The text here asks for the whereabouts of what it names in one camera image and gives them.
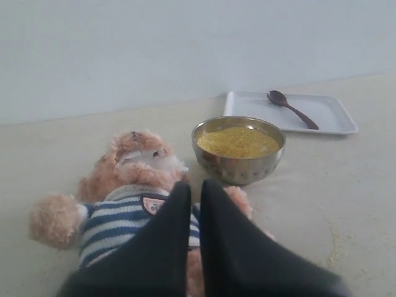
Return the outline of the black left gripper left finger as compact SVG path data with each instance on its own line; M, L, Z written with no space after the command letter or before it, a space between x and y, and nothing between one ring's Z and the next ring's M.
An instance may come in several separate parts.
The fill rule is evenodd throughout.
M191 189L178 182L158 212L117 251L78 267L59 296L186 296Z

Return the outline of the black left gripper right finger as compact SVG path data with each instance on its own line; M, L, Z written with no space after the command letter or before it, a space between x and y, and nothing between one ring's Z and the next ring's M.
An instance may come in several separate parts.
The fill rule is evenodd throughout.
M206 179L200 248L206 296L351 296L342 277L276 243Z

